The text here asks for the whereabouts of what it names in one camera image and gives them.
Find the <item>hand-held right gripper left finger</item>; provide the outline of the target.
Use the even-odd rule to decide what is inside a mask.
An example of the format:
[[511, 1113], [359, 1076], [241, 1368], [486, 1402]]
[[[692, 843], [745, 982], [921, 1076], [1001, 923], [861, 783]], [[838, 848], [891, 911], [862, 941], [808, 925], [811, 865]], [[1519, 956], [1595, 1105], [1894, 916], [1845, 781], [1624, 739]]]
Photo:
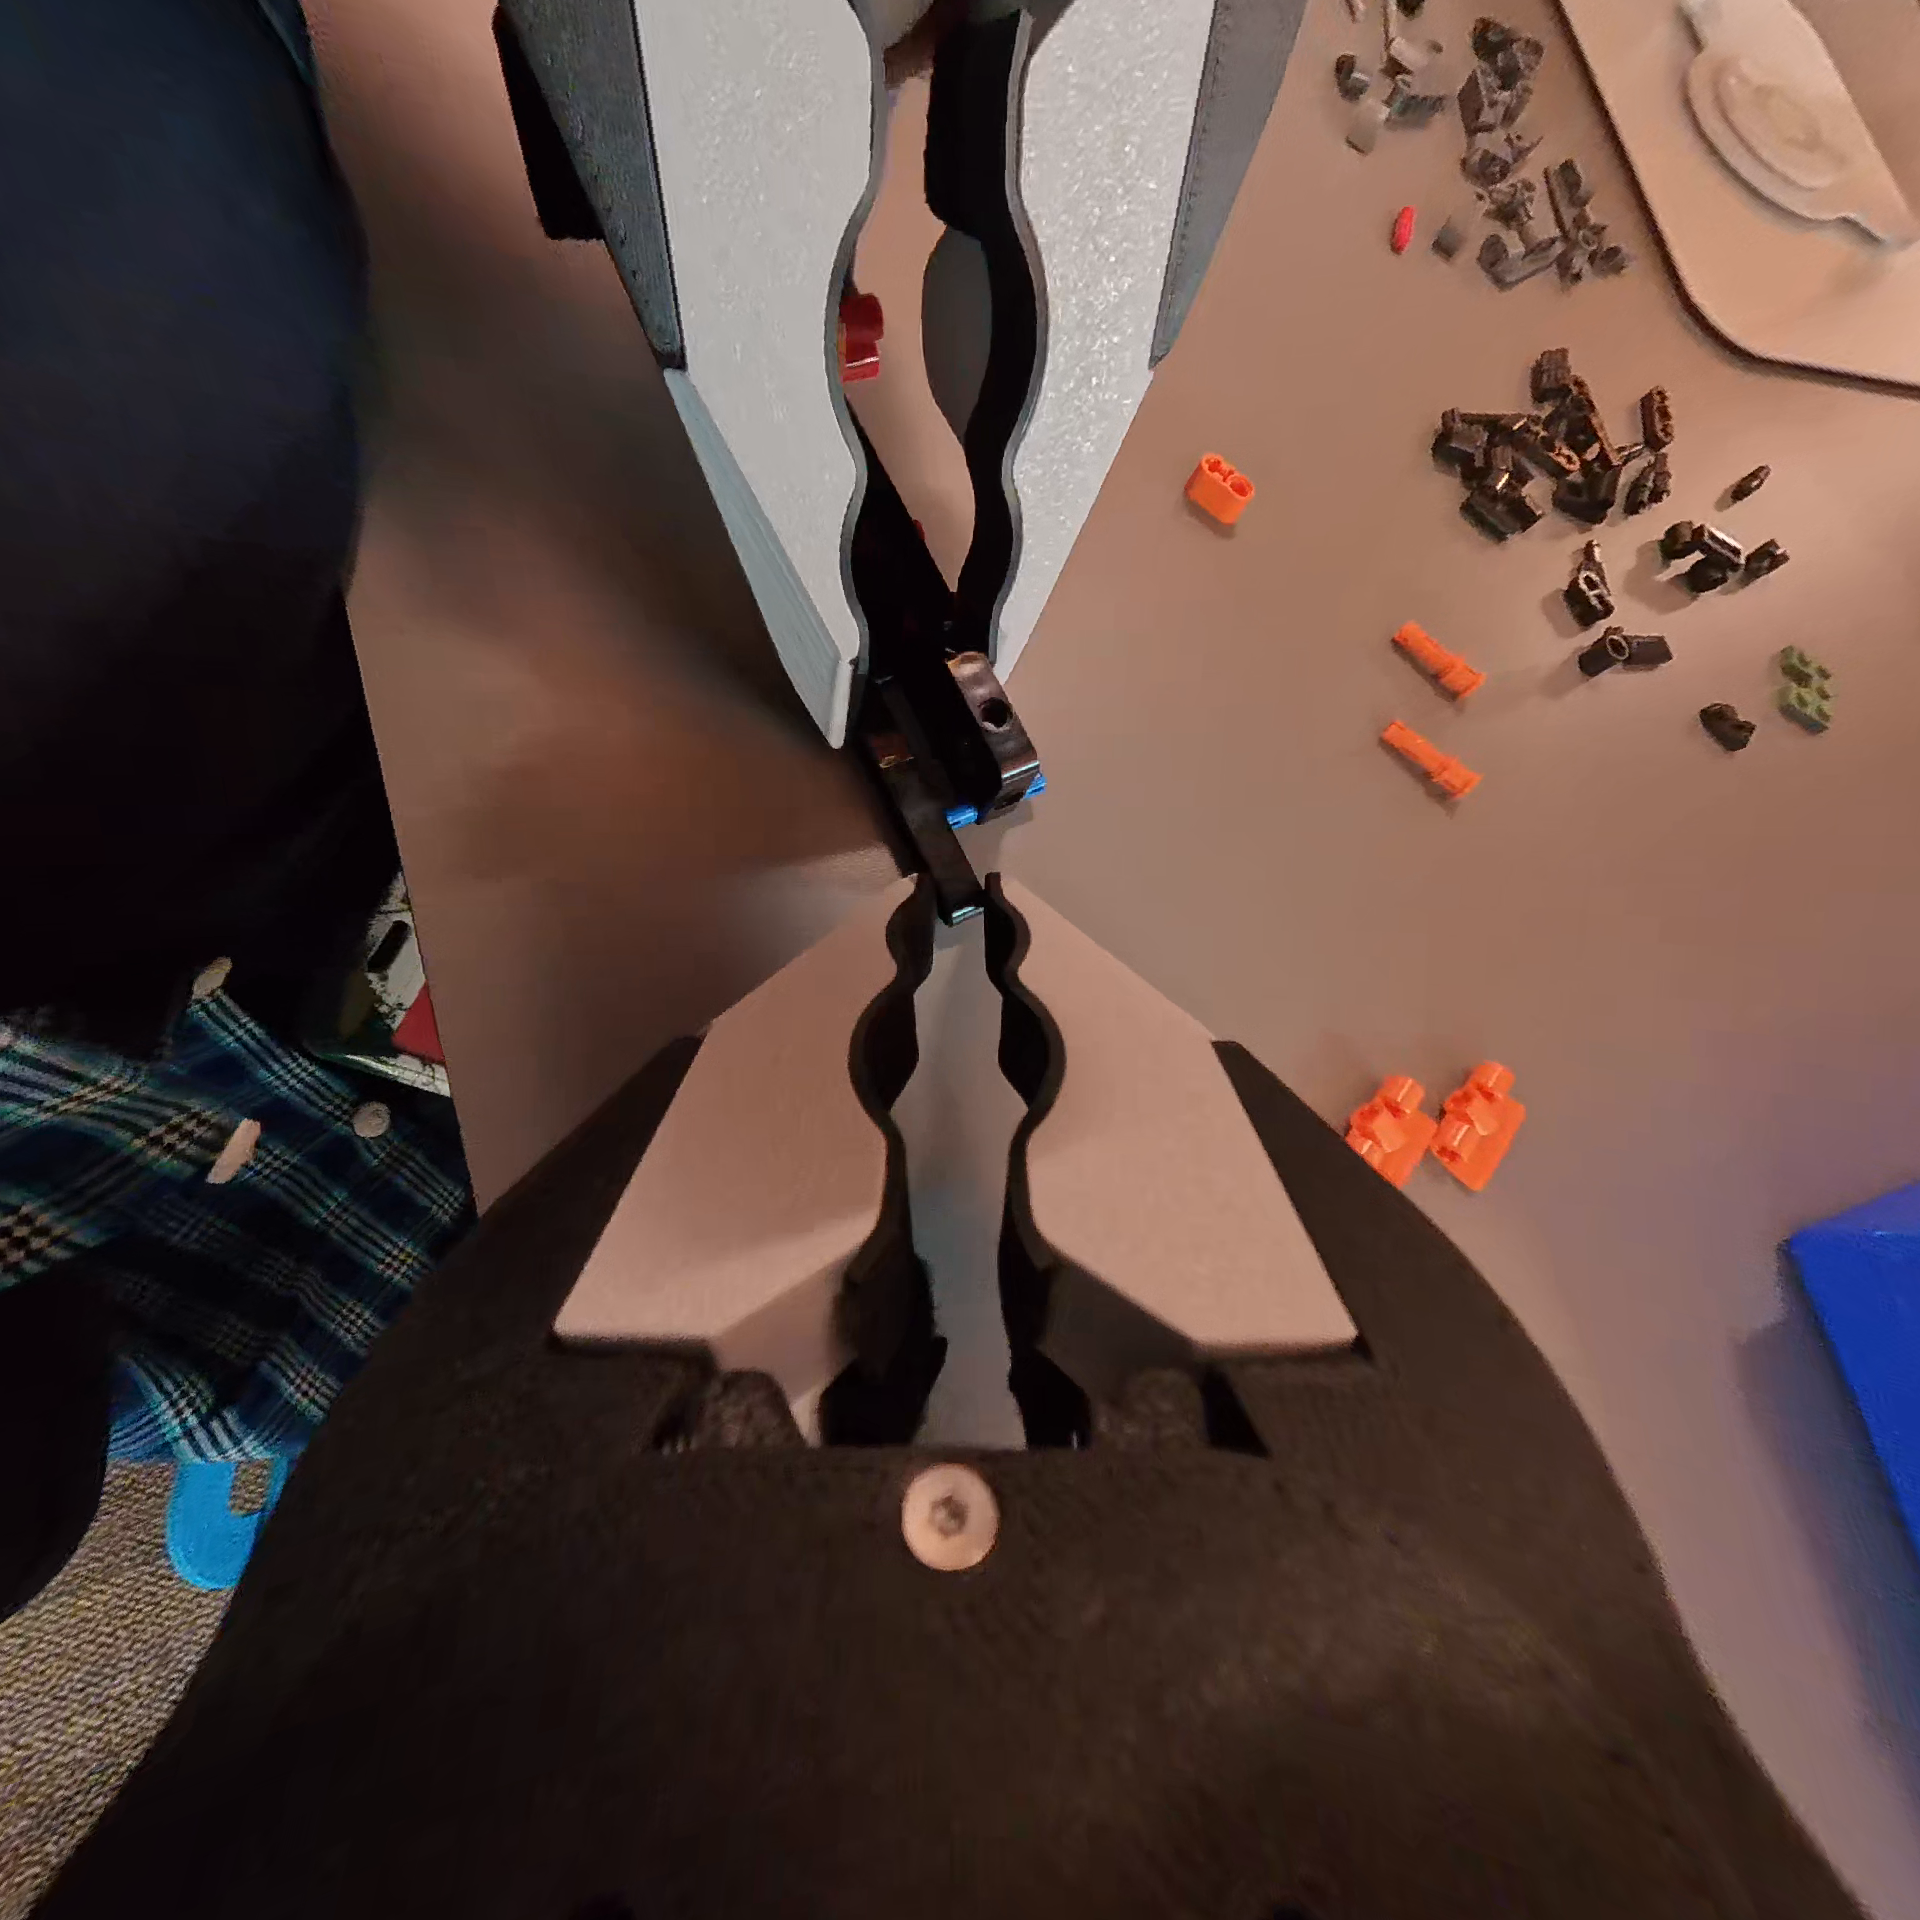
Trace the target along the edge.
[[814, 1402], [851, 1361], [834, 1302], [881, 1222], [882, 1142], [851, 1079], [895, 981], [906, 879], [711, 1021], [562, 1299], [572, 1348], [668, 1348]]

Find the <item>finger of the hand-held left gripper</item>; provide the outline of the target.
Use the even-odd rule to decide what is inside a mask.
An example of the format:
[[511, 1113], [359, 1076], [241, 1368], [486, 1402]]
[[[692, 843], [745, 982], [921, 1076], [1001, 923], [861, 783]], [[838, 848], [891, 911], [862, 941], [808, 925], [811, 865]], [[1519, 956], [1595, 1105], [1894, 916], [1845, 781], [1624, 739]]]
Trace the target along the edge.
[[845, 742], [866, 623], [851, 523], [866, 456], [838, 312], [876, 192], [881, 61], [856, 3], [636, 3], [678, 293], [665, 371], [802, 708]]
[[1152, 383], [1212, 3], [1012, 16], [985, 163], [972, 616], [1008, 681]]

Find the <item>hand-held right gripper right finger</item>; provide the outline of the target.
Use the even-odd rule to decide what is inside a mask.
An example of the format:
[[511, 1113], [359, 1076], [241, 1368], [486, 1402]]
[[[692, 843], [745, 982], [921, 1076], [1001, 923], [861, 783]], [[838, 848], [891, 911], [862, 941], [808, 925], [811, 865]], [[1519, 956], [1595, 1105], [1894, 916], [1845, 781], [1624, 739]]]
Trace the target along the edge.
[[1012, 878], [985, 878], [1012, 1355], [1325, 1358], [1356, 1342], [1212, 1031]]

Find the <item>short black lego beam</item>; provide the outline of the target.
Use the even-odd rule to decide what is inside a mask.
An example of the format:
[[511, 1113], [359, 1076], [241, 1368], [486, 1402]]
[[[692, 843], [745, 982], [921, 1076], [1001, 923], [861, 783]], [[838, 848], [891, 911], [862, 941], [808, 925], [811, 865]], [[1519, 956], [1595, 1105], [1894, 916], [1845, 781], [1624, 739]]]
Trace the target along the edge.
[[866, 749], [902, 868], [931, 882], [942, 925], [972, 923], [985, 906], [985, 892], [948, 819], [954, 801], [946, 771], [895, 683], [881, 683], [872, 695]]

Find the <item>orange lego pin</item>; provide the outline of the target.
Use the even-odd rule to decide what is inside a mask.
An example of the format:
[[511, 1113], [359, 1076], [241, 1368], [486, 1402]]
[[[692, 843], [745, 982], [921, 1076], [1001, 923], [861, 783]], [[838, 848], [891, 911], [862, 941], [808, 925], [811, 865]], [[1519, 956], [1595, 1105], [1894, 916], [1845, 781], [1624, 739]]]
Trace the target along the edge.
[[1401, 758], [1419, 781], [1425, 781], [1429, 792], [1449, 802], [1465, 801], [1484, 781], [1461, 758], [1442, 752], [1434, 739], [1401, 719], [1382, 725], [1381, 746]]
[[1432, 636], [1419, 623], [1398, 626], [1389, 643], [1454, 703], [1472, 699], [1485, 686], [1485, 675], [1474, 663]]

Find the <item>long black lego beam assembly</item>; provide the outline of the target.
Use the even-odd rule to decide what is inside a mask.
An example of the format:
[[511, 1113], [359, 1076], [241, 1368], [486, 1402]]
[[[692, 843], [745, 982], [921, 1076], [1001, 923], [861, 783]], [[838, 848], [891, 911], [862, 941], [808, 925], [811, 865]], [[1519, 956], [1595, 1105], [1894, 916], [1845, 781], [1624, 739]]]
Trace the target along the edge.
[[1034, 792], [1039, 753], [994, 666], [996, 621], [1019, 548], [1012, 452], [1039, 362], [1039, 299], [996, 282], [985, 365], [962, 456], [975, 533], [958, 586], [935, 563], [868, 431], [856, 426], [861, 489], [842, 538], [842, 586], [856, 621], [856, 692], [849, 718], [889, 699], [901, 732], [935, 763], [941, 813], [984, 823]]

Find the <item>orange lego T connector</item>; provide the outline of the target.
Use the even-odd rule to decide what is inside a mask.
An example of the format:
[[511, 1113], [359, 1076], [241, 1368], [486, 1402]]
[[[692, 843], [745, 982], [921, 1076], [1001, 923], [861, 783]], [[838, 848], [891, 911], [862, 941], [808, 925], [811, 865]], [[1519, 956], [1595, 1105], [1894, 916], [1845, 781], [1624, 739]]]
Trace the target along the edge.
[[1442, 1101], [1429, 1151], [1472, 1193], [1492, 1182], [1522, 1128], [1525, 1105], [1515, 1093], [1515, 1079], [1511, 1069], [1485, 1059]]
[[1345, 1142], [1389, 1185], [1402, 1188], [1432, 1151], [1436, 1113], [1425, 1105], [1425, 1089], [1408, 1073], [1389, 1073], [1348, 1113]]

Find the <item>pile of grey lego pieces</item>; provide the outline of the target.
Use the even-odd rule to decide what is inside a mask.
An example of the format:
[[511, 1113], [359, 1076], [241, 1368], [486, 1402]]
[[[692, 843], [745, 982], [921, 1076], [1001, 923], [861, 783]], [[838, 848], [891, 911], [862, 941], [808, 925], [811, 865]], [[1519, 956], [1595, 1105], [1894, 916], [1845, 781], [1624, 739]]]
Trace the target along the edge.
[[1452, 48], [1422, 26], [1422, 3], [1345, 3], [1354, 26], [1374, 26], [1365, 48], [1341, 52], [1332, 83], [1348, 106], [1348, 148], [1369, 153], [1382, 132], [1419, 132], [1458, 119], [1461, 212], [1442, 213], [1429, 252], [1474, 256], [1496, 291], [1551, 281], [1576, 289], [1631, 269], [1634, 252], [1598, 213], [1595, 183], [1576, 156], [1548, 161], [1535, 99], [1545, 42], [1495, 15], [1476, 15]]

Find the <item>pile of black lego pieces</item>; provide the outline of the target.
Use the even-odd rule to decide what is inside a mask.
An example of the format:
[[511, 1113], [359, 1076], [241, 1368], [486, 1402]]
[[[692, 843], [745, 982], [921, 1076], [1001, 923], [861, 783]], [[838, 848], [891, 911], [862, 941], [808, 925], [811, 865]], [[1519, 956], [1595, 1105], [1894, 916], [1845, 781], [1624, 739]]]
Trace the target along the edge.
[[[1614, 431], [1568, 349], [1544, 349], [1529, 368], [1519, 412], [1445, 409], [1432, 459], [1461, 482], [1461, 513], [1495, 541], [1535, 531], [1548, 512], [1585, 529], [1561, 591], [1584, 636], [1571, 663], [1584, 683], [1642, 678], [1675, 661], [1662, 633], [1621, 623], [1621, 593], [1598, 541], [1614, 516], [1642, 516], [1672, 502], [1678, 413], [1662, 383], [1638, 396], [1634, 431]], [[1779, 541], [1739, 541], [1715, 519], [1681, 516], [1654, 541], [1659, 581], [1688, 599], [1751, 589], [1789, 563]], [[1706, 703], [1701, 732], [1722, 752], [1744, 752], [1758, 719], [1731, 703]]]

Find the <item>printed booklet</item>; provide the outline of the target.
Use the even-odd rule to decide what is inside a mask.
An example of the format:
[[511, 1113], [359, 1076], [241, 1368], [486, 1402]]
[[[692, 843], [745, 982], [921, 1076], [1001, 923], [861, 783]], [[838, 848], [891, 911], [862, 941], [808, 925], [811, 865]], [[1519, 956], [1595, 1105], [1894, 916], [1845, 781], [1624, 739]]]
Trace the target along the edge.
[[342, 1058], [415, 1092], [451, 1098], [406, 878], [379, 899], [342, 1001]]

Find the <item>blue plaid shirt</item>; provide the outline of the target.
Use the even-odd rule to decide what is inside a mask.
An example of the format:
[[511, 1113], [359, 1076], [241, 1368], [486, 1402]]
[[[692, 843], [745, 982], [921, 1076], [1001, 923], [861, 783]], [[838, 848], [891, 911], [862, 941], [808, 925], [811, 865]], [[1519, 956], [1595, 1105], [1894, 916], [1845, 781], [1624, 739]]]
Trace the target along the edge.
[[151, 1059], [4, 1026], [4, 1292], [101, 1295], [109, 1461], [296, 1453], [474, 1221], [445, 1101], [228, 993]]

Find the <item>light blue plastic object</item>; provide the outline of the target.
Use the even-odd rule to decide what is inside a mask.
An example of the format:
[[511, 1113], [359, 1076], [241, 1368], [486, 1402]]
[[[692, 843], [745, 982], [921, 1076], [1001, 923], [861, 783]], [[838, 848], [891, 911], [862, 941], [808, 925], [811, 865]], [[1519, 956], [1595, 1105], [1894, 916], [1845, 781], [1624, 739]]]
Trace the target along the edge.
[[199, 1595], [228, 1595], [301, 1453], [175, 1462], [165, 1499], [165, 1563]]

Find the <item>white monitor stand base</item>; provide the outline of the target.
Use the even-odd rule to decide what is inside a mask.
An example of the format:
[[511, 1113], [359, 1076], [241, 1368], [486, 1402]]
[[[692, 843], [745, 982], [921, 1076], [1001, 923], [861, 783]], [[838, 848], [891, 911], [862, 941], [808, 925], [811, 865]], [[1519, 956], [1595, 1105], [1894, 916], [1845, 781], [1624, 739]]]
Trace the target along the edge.
[[1564, 3], [1695, 312], [1918, 388], [1918, 5]]

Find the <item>blue plastic bin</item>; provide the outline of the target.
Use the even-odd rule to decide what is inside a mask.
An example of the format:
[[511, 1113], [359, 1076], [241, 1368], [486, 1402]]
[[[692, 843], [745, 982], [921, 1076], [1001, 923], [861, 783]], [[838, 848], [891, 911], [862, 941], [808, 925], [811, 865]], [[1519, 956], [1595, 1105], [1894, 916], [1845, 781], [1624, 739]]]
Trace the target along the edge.
[[1802, 1226], [1782, 1255], [1918, 1548], [1918, 1182]]

